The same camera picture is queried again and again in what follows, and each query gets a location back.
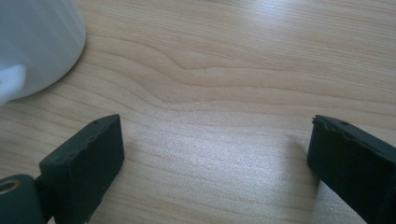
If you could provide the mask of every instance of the white cup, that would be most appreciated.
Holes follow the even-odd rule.
[[[0,105],[61,78],[85,38],[74,0],[0,0]]]

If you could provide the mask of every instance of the wood grain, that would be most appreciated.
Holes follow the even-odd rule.
[[[364,223],[306,166],[316,114],[396,146],[396,2],[77,0],[59,82],[0,108],[0,178],[121,115],[90,223]]]

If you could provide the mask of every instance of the wooden table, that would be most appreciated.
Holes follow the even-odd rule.
[[[77,0],[59,82],[0,109],[0,178],[94,119],[126,161],[95,223],[364,223],[310,171],[316,114],[396,145],[394,0]]]

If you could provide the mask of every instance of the light wood surface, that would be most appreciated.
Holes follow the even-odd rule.
[[[91,224],[364,223],[306,151],[316,114],[396,146],[394,0],[77,3],[76,66],[0,108],[0,178],[118,113],[126,161]]]

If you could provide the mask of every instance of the black plastic piece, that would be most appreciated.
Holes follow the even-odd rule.
[[[367,223],[396,223],[396,148],[339,119],[313,123],[309,167]]]
[[[55,188],[57,223],[84,223],[119,172],[124,151],[120,117],[97,119],[40,162],[44,183]]]
[[[39,163],[35,181],[28,175],[0,180],[20,179],[3,194],[0,184],[0,224],[43,224],[52,216],[60,224],[88,222],[123,160],[120,116],[91,122]]]
[[[0,180],[0,223],[45,223],[31,176],[13,175]]]

